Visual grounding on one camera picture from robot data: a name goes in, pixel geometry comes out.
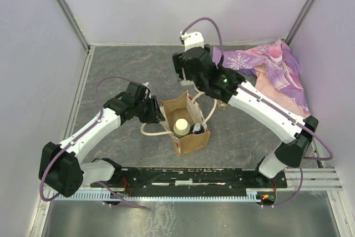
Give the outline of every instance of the bottle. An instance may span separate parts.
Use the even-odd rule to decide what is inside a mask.
[[[190,131],[190,124],[187,122],[186,119],[178,119],[173,127],[174,136],[178,137],[179,139],[185,137],[189,134]]]
[[[191,126],[190,128],[190,134],[201,134],[204,133],[205,130],[203,129],[203,127],[201,126],[200,123],[195,123],[194,125]]]

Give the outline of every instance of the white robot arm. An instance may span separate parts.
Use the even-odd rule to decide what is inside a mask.
[[[138,117],[142,123],[164,120],[155,96],[150,96],[147,87],[130,82],[125,92],[108,100],[82,129],[60,144],[45,145],[39,178],[66,197],[73,195],[81,185],[111,179],[117,163],[108,158],[84,164],[82,161],[107,134],[133,117]]]
[[[261,178],[272,179],[287,167],[299,167],[312,141],[312,135],[303,128],[314,132],[318,120],[312,116],[304,119],[287,111],[256,90],[236,71],[220,64],[217,67],[200,32],[182,34],[180,39],[185,51],[174,54],[173,62],[182,85],[194,84],[206,95],[243,110],[280,138],[280,146],[263,158],[257,167]]]

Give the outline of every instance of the towel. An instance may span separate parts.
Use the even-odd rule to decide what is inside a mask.
[[[218,64],[221,51],[214,47],[213,61]],[[298,78],[300,65],[282,40],[273,45],[248,50],[224,51],[223,66],[257,77],[255,88],[283,108],[304,118],[310,115],[305,92]]]

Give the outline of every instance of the white gear rack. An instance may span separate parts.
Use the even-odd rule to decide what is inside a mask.
[[[196,196],[196,197],[124,197],[125,200],[130,202],[135,201],[149,201],[149,202],[260,202],[260,199],[256,199],[256,191],[247,191],[246,196]],[[120,199],[112,197],[111,193],[104,188],[95,188],[90,190],[79,190],[70,197],[64,197],[60,195],[55,201],[113,201],[117,202]]]

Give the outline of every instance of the white rope handle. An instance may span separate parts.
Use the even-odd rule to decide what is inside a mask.
[[[197,95],[194,96],[194,98],[192,99],[192,102],[194,103],[196,101],[196,99],[198,99],[198,97],[200,97],[201,95],[203,95],[205,92],[200,92]],[[215,99],[214,103],[213,103],[213,107],[210,111],[210,114],[207,116],[207,118],[205,118],[204,122],[208,122],[208,120],[212,117],[214,111],[216,110],[217,107],[217,100]],[[164,135],[164,134],[174,134],[173,132],[166,130],[164,132],[158,132],[158,133],[147,133],[144,130],[146,123],[143,123],[142,126],[140,127],[140,132],[146,136],[158,136],[158,135]]]
[[[200,92],[197,95],[194,96],[194,98],[192,99],[192,102],[194,103],[196,101],[196,99],[198,99],[198,97],[200,97],[201,95],[203,95],[205,92]],[[209,119],[212,117],[213,113],[215,112],[217,107],[217,100],[215,99],[214,103],[213,103],[213,107],[210,111],[210,114],[204,119],[204,122],[207,123],[209,121]]]
[[[158,132],[158,133],[147,133],[145,130],[144,130],[144,127],[145,127],[146,123],[143,123],[142,126],[140,127],[140,132],[143,133],[144,135],[146,136],[158,136],[158,135],[164,135],[164,134],[174,134],[173,132],[169,131],[169,130],[166,130],[164,132]]]

